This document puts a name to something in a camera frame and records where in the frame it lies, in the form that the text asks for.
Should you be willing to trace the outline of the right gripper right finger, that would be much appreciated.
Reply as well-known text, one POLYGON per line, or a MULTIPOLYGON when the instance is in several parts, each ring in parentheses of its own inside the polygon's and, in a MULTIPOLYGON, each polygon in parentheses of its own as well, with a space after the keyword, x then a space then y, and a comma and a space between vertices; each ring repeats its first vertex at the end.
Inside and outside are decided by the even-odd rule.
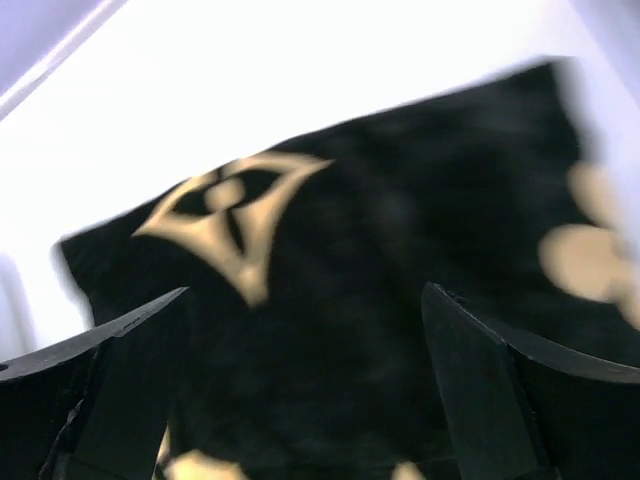
POLYGON ((461 478, 638 478, 638 368, 479 319, 433 283, 421 307, 461 478))

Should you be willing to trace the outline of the black towel with tan flowers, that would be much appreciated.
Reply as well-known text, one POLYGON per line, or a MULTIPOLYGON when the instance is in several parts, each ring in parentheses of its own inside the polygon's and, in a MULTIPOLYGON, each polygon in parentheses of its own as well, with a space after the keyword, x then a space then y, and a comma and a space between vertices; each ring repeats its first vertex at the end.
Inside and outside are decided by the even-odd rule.
POLYGON ((570 62, 307 133, 59 242, 94 325, 197 299, 154 475, 452 479, 420 297, 639 363, 639 290, 570 62))

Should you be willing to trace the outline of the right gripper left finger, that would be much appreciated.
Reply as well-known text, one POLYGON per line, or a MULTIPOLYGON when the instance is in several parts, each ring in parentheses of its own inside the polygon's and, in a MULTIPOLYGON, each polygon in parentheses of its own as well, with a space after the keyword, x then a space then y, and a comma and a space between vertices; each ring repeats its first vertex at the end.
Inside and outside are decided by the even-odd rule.
POLYGON ((190 337, 175 289, 1 364, 1 477, 152 477, 190 337))

